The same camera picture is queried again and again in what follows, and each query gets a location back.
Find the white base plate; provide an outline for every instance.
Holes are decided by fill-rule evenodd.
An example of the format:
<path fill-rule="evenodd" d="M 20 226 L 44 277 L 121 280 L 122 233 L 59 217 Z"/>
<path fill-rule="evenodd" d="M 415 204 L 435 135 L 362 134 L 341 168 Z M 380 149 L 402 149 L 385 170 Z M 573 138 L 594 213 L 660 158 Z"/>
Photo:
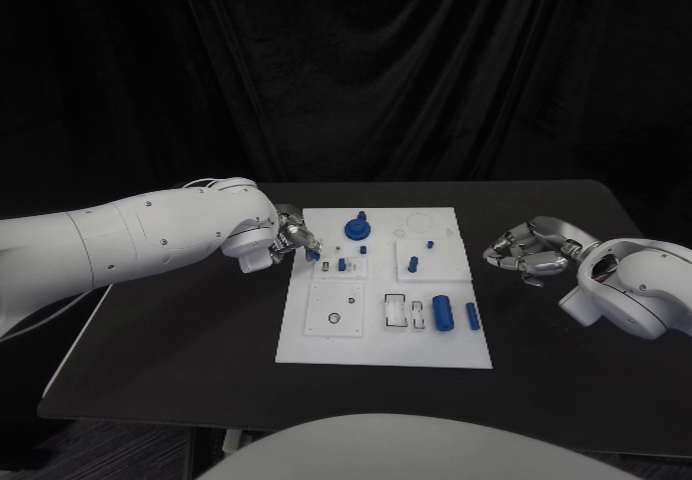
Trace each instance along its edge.
<path fill-rule="evenodd" d="M 350 240 L 343 227 L 363 210 L 370 224 L 370 235 L 362 241 Z M 396 240 L 419 239 L 422 249 L 428 240 L 451 239 L 461 248 L 452 250 L 452 263 L 465 263 L 465 252 L 452 208 L 337 208 L 305 209 L 305 224 L 323 241 L 324 258 L 367 259 L 367 278 L 314 278 L 314 263 L 295 254 L 291 283 L 285 300 L 284 322 L 277 348 L 278 363 L 323 363 L 341 365 L 389 365 L 408 367 L 491 368 L 483 329 L 471 330 L 465 303 L 475 303 L 470 281 L 399 283 L 396 276 Z M 367 253 L 360 255 L 364 245 Z M 353 284 L 363 287 L 362 337 L 307 336 L 305 320 L 310 287 L 318 283 Z M 385 294 L 406 296 L 422 302 L 425 331 L 415 332 L 409 319 L 405 332 L 385 329 Z M 435 330 L 432 297 L 447 295 L 451 300 L 454 330 Z M 481 321 L 481 306 L 477 306 Z"/>

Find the table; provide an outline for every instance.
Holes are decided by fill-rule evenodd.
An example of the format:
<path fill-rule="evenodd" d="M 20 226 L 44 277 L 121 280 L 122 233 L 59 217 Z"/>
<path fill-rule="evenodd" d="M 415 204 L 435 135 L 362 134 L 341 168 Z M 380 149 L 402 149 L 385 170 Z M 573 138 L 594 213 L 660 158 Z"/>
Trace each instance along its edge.
<path fill-rule="evenodd" d="M 265 184 L 301 207 L 452 206 L 465 242 L 493 370 L 275 364 L 292 258 L 243 275 L 217 252 L 111 288 L 39 407 L 99 418 L 278 430 L 351 413 L 478 423 L 571 449 L 692 455 L 692 339 L 584 328 L 542 289 L 481 252 L 536 215 L 598 238 L 640 232 L 594 181 Z"/>

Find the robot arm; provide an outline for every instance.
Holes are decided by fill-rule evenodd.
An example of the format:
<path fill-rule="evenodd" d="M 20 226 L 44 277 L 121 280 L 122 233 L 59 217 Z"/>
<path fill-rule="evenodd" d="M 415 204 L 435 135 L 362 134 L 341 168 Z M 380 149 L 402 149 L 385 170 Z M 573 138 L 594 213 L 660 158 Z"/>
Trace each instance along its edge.
<path fill-rule="evenodd" d="M 672 328 L 692 335 L 692 251 L 679 245 L 646 239 L 598 242 L 562 220 L 536 217 L 504 233 L 483 257 L 520 271 L 535 286 L 542 286 L 536 277 L 575 269 L 578 286 L 559 305 L 584 326 L 605 316 L 646 339 Z"/>
<path fill-rule="evenodd" d="M 220 248 L 245 273 L 321 244 L 302 214 L 242 178 L 163 190 L 98 207 L 0 221 L 0 335 L 52 302 L 155 275 Z"/>

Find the robotic hand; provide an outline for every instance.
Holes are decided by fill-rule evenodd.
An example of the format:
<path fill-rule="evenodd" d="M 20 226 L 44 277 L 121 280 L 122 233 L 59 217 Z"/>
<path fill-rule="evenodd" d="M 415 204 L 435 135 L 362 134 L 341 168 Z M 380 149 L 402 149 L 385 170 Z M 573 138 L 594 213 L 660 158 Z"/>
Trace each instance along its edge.
<path fill-rule="evenodd" d="M 536 277 L 576 269 L 578 286 L 559 306 L 584 326 L 605 316 L 646 339 L 672 328 L 692 335 L 692 250 L 685 247 L 646 239 L 599 242 L 562 220 L 536 217 L 504 233 L 483 258 L 522 272 L 524 283 L 537 287 Z"/>
<path fill-rule="evenodd" d="M 321 244 L 292 205 L 243 178 L 206 179 L 65 213 L 0 221 L 0 335 L 54 301 L 180 268 L 220 247 L 245 273 Z"/>

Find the black backdrop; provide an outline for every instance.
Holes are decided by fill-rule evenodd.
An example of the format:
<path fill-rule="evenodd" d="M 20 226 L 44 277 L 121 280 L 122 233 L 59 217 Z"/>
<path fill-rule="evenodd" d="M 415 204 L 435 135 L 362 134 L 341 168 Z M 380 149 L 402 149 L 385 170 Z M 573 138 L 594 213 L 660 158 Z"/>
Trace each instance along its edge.
<path fill-rule="evenodd" d="M 687 2 L 0 8 L 4 216 L 207 176 L 595 178 L 687 242 Z"/>

